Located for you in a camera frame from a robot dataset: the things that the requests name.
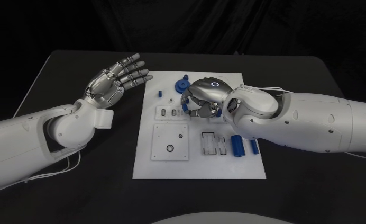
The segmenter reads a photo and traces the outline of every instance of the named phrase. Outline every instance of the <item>white robotic arm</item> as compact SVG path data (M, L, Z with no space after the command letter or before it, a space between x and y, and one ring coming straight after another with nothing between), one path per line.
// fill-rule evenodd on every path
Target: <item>white robotic arm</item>
M122 59L91 80L73 105L63 105L0 122L0 189L76 153L89 142L95 128L109 129L112 111L107 110L124 91L153 79L148 70L131 72L140 54ZM49 151L46 135L65 148Z
M183 93L184 112L209 118L220 108L226 122L246 139L264 138L321 153L366 151L366 103L307 93L288 92L272 97L261 89L241 85L232 90L220 80L205 78ZM210 105L210 111L189 111L187 96L196 103L205 102L202 106Z

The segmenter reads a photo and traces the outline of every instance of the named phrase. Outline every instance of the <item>blue object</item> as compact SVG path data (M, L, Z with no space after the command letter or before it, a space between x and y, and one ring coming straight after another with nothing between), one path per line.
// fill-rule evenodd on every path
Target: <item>blue object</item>
M251 145L252 145L252 149L254 149L254 154L259 154L258 145L256 145L256 140L255 139L251 139Z
M182 107L183 107L183 111L189 110L189 107L186 104L183 104Z
M232 151L235 157L245 156L242 137L239 135L231 136Z
M223 111L219 109L216 117L220 117L220 114L223 113Z
M174 86L176 87L176 91L179 93L183 93L183 91L189 88L189 86L190 86L189 75L186 74L183 79L176 82L176 86Z

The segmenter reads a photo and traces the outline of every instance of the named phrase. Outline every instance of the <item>black backdrop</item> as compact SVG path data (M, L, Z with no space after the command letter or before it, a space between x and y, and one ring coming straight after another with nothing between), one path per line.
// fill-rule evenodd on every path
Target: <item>black backdrop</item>
M56 49L317 56L366 101L365 0L1 0L1 11L0 119Z

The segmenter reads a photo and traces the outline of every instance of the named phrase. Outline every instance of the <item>black table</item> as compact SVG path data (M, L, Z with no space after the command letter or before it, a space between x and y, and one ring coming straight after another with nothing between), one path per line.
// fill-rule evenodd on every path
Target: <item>black table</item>
M17 115L72 104L95 73L128 55L55 51ZM248 85L343 97L316 57L141 57L150 70L236 72ZM206 211L292 223L366 222L366 160L343 153L310 153L259 140L267 180L133 180L143 93L135 87L112 107L112 129L97 131L75 170L0 191L1 223L153 223Z

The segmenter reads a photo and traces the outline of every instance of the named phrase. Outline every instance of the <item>robotic hand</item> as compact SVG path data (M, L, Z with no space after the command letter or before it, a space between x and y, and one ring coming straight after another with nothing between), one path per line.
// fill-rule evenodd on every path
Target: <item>robotic hand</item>
M107 110L124 91L153 79L148 70L133 72L145 63L134 54L102 70L73 105L62 105L0 122L0 189L76 153L89 142L95 128L109 129ZM63 149L49 151L46 134Z
M284 93L272 97L268 90ZM187 109L187 97L199 110ZM278 87L232 89L212 77L190 85L180 103L193 117L210 118L222 109L225 121L246 139L321 153L366 151L366 103Z

